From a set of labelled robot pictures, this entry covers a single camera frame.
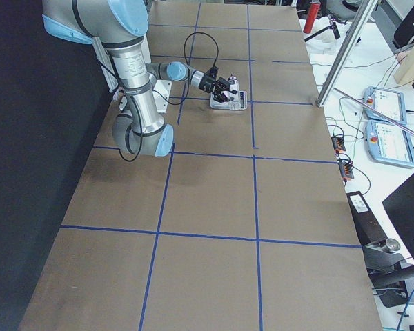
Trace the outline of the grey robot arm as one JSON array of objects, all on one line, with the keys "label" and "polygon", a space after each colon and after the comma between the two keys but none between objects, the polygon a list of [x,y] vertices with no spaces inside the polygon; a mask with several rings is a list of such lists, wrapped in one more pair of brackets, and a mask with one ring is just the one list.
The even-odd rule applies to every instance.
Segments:
[{"label": "grey robot arm", "polygon": [[48,34],[81,44],[100,38],[110,56],[127,105],[117,115],[112,135],[120,150],[164,157],[173,146],[173,127],[158,113],[153,87],[158,80],[186,81],[225,102],[230,84],[184,63],[146,63],[141,44],[148,31],[143,1],[43,1]]}]

